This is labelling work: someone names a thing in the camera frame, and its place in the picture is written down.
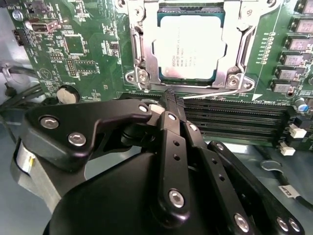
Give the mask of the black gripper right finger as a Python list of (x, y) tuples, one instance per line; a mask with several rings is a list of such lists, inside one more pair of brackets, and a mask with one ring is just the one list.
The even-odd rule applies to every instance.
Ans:
[(213, 196), (215, 223), (221, 235), (304, 235), (301, 223), (220, 142), (206, 144), (187, 121), (182, 98), (174, 98), (187, 142), (187, 160), (199, 170), (201, 204)]

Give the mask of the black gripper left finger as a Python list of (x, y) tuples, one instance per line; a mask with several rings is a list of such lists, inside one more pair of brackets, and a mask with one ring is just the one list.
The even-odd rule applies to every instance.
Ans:
[(34, 156), (34, 164), (20, 168), (30, 176), (50, 211), (75, 186), (85, 181), (88, 161), (132, 146), (154, 147), (164, 111), (179, 119), (177, 96), (167, 90), (152, 99), (41, 106), (25, 113), (20, 150)]

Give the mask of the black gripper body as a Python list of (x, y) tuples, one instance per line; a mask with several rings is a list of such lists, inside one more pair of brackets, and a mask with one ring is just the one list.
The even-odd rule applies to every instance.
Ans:
[(51, 235), (220, 235), (213, 196), (201, 204), (199, 170), (187, 160), (181, 121), (162, 118), (154, 147), (71, 189)]

